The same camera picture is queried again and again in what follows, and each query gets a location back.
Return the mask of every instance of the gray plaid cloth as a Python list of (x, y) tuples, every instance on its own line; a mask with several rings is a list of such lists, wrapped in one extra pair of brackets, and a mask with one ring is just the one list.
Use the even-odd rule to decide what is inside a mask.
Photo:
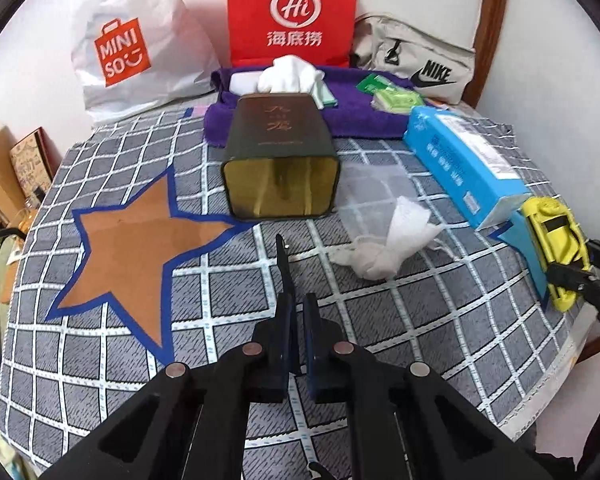
[[(72, 208), (123, 203), (173, 163), (180, 209), (227, 212), (222, 150), (203, 142), (202, 118), (183, 118), (183, 111), (167, 107), (100, 128), (69, 150), (27, 238), (4, 341), (0, 430), (42, 469), (162, 368), (106, 304), (44, 321), (83, 254)], [(555, 196), (509, 127), (472, 121), (533, 192)], [(542, 312), (517, 254), (471, 229), (402, 142), (335, 143), (342, 160), (404, 167), (421, 203), (445, 225), (440, 238), (461, 260), (424, 250), (394, 280), (364, 282), (329, 262), (327, 248), (349, 242), (336, 214), (263, 222), (174, 271), (176, 359), (192, 367), (214, 362), (249, 340), (257, 320), (272, 316), (282, 288), (274, 241), (280, 232), (298, 298), (315, 292), (322, 316), (338, 322), (350, 341), (392, 364), (426, 361), (501, 423), (554, 361), (580, 306), (567, 315), (552, 306)], [(343, 406), (314, 405), (306, 377), (290, 378), (284, 404), (251, 406), (244, 480), (309, 479), (308, 460), (347, 478), (347, 431)]]

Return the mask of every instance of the silver rivet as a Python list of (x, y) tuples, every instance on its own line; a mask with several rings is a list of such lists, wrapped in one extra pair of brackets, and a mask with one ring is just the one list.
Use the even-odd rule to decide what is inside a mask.
[(182, 363), (171, 363), (166, 369), (167, 377), (170, 377), (171, 379), (182, 377), (186, 371), (187, 367)]
[(333, 345), (333, 350), (336, 354), (347, 355), (353, 352), (354, 347), (349, 341), (338, 341)]
[(262, 352), (262, 345), (253, 341), (242, 347), (242, 353), (245, 355), (258, 355), (260, 352)]
[(431, 369), (424, 363), (415, 362), (409, 367), (409, 371), (416, 377), (426, 377), (429, 375)]

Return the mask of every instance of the white wall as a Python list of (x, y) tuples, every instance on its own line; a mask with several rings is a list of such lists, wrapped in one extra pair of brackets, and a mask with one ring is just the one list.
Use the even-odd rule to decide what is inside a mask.
[(600, 238), (600, 33), (576, 0), (508, 0), (478, 111), (522, 148)]
[[(227, 65), (226, 0), (185, 0)], [(465, 46), (473, 44), (481, 0), (358, 0)], [(26, 0), (0, 35), (0, 126), (21, 139), (39, 126), (63, 154), (91, 122), (70, 61), (69, 0)]]

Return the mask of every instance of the star shape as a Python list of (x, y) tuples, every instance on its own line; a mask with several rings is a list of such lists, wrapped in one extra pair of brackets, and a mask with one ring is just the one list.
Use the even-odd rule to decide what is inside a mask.
[(174, 360), (171, 275), (179, 264), (225, 244), (254, 224), (228, 215), (195, 215), (176, 202), (173, 165), (123, 205), (75, 209), (84, 246), (80, 266), (46, 319), (104, 303), (164, 365)]

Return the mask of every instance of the blue box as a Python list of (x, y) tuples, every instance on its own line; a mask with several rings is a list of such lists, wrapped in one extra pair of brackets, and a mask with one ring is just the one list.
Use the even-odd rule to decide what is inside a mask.
[(404, 142), (475, 229), (507, 221), (531, 195), (507, 160), (455, 113), (413, 108)]

